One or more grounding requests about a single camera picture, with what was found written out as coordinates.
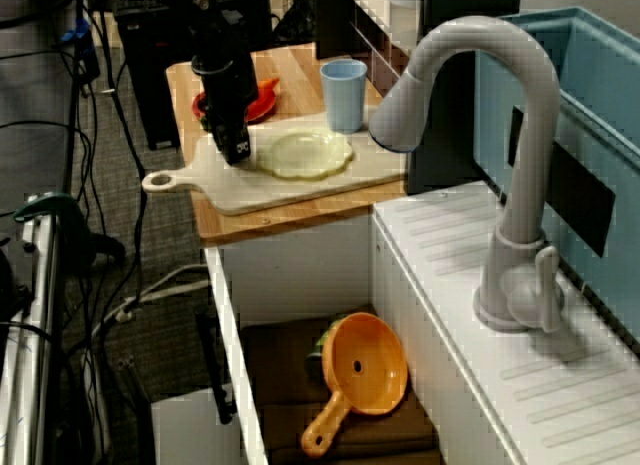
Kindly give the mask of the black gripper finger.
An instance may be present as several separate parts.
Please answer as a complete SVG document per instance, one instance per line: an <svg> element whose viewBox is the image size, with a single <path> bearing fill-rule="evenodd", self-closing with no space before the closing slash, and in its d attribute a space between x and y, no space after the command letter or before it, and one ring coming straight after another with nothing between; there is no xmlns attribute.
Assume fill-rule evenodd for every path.
<svg viewBox="0 0 640 465"><path fill-rule="evenodd" d="M237 164L251 155L249 132L245 123L219 124L213 128L213 138L227 164Z"/></svg>

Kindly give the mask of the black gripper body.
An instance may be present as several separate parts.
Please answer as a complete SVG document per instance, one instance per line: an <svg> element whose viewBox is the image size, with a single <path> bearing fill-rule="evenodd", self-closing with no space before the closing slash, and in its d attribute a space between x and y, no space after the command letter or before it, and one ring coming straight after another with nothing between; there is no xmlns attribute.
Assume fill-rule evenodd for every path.
<svg viewBox="0 0 640 465"><path fill-rule="evenodd" d="M257 98L257 80L251 59L226 63L192 60L192 71L202 81L209 130L218 126L240 129L246 124L249 105Z"/></svg>

